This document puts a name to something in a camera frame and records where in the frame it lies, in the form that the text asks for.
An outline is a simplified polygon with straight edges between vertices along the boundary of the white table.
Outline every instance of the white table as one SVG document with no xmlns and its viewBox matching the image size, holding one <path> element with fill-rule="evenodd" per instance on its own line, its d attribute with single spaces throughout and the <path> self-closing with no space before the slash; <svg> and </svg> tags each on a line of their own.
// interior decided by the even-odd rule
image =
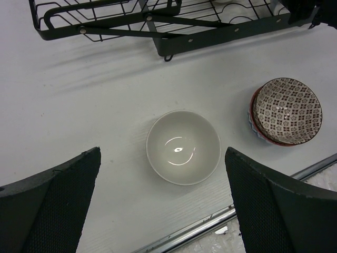
<svg viewBox="0 0 337 253">
<path fill-rule="evenodd" d="M 151 169 L 145 138 L 168 111 L 200 113 L 219 132 L 224 152 L 233 146 L 285 174 L 337 151 L 333 28 L 256 36 L 164 63 L 151 39 L 44 41 L 26 1 L 3 2 L 0 24 L 0 185 L 101 147 L 78 252 L 130 252 L 232 203 L 223 159 L 192 187 L 167 183 Z M 323 125 L 307 144 L 268 145 L 248 127 L 251 95 L 275 77 L 304 82 L 321 101 Z"/>
</svg>

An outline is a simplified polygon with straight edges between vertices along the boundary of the wire rack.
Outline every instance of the wire rack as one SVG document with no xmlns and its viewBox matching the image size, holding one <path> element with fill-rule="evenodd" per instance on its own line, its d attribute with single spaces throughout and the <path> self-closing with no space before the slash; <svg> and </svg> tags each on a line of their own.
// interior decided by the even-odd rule
<svg viewBox="0 0 337 253">
<path fill-rule="evenodd" d="M 81 6 L 85 3 L 98 3 L 96 6 Z M 204 20 L 219 23 L 237 24 L 249 22 L 264 17 L 287 13 L 288 11 L 281 4 L 272 4 L 266 0 L 236 0 L 219 3 L 214 0 L 140 0 L 128 1 L 104 1 L 104 0 L 35 0 L 34 8 L 37 18 L 37 28 L 41 31 L 52 30 L 54 28 L 81 25 L 87 22 L 96 22 L 117 17 L 128 17 L 146 11 L 165 10 L 168 7 L 179 7 L 176 17 L 190 20 Z M 72 10 L 54 14 L 50 18 L 50 24 L 46 22 L 46 13 L 51 9 L 62 7 L 73 7 Z M 126 31 L 148 31 L 146 20 L 120 25 L 115 27 Z M 172 23 L 154 22 L 155 28 L 162 33 L 193 34 L 216 27 L 203 27 L 199 25 L 183 25 Z M 84 34 L 93 42 L 111 40 L 122 35 L 102 35 Z"/>
<path fill-rule="evenodd" d="M 150 37 L 172 55 L 310 23 L 289 22 L 279 0 L 28 0 L 45 40 L 84 35 L 93 42 Z"/>
</svg>

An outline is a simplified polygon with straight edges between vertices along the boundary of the stacked bowls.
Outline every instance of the stacked bowls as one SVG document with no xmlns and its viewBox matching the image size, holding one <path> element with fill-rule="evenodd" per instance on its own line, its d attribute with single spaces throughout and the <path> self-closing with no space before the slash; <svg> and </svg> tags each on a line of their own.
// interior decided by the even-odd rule
<svg viewBox="0 0 337 253">
<path fill-rule="evenodd" d="M 251 128 L 260 138 L 276 145 L 291 147 L 310 141 L 319 132 L 322 120 L 316 95 L 291 78 L 267 82 L 251 99 Z"/>
</svg>

